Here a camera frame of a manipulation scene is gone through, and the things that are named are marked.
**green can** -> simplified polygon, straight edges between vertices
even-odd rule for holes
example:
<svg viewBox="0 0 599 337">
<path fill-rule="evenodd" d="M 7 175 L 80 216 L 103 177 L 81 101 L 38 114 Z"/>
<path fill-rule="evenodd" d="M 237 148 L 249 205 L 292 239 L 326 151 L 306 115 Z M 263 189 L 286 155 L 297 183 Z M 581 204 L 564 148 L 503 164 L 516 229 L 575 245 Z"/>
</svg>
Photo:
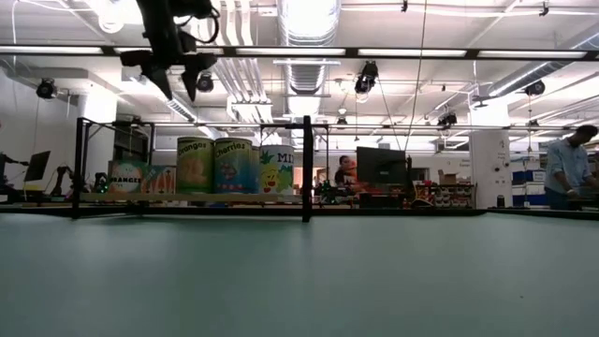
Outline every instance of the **green can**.
<svg viewBox="0 0 599 337">
<path fill-rule="evenodd" d="M 177 139 L 177 193 L 212 193 L 214 142 L 201 137 Z"/>
</svg>

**wooden plank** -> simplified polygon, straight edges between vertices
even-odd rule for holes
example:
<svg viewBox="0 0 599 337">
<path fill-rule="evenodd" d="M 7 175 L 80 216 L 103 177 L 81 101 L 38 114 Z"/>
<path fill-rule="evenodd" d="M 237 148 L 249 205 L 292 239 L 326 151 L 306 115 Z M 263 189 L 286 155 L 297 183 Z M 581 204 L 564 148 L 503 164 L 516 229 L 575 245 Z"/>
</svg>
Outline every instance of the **wooden plank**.
<svg viewBox="0 0 599 337">
<path fill-rule="evenodd" d="M 301 196 L 249 194 L 146 194 L 82 193 L 82 201 L 208 201 L 208 202 L 301 202 Z"/>
</svg>

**white column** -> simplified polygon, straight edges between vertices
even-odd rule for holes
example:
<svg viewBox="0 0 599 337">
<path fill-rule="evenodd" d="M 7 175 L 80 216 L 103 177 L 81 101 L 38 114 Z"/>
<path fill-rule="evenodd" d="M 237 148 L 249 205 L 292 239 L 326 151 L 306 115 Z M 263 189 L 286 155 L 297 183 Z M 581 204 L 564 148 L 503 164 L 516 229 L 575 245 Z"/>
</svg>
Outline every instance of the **white column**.
<svg viewBox="0 0 599 337">
<path fill-rule="evenodd" d="M 91 93 L 79 97 L 80 116 L 98 123 L 109 123 L 116 120 L 117 97 L 108 93 Z M 97 172 L 108 173 L 109 161 L 112 160 L 114 147 L 114 131 L 94 125 L 90 136 L 94 135 L 87 147 L 87 165 L 84 177 L 93 182 Z"/>
<path fill-rule="evenodd" d="M 483 108 L 471 108 L 472 125 L 509 125 L 507 105 L 501 101 L 485 102 Z M 474 131 L 470 134 L 472 183 L 476 184 L 476 207 L 497 205 L 503 196 L 505 207 L 513 205 L 512 170 L 509 135 L 506 130 Z"/>
</svg>

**blue can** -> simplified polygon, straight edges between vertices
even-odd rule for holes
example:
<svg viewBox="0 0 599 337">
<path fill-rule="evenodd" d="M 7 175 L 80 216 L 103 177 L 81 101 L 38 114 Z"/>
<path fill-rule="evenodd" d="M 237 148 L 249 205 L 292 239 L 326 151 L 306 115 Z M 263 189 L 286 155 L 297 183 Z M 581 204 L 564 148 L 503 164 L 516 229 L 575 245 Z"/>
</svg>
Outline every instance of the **blue can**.
<svg viewBox="0 0 599 337">
<path fill-rule="evenodd" d="M 254 193 L 252 142 L 224 138 L 214 143 L 214 193 Z"/>
</svg>

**security camera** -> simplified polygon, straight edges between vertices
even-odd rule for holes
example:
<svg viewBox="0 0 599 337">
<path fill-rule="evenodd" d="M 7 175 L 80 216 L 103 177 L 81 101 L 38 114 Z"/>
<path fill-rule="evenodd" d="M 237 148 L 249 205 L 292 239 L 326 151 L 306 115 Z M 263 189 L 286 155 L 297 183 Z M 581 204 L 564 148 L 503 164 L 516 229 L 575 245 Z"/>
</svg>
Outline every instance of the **security camera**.
<svg viewBox="0 0 599 337">
<path fill-rule="evenodd" d="M 54 79 L 41 79 L 41 83 L 37 87 L 36 94 L 39 98 L 56 98 L 58 95 L 58 90 L 54 85 Z"/>
</svg>

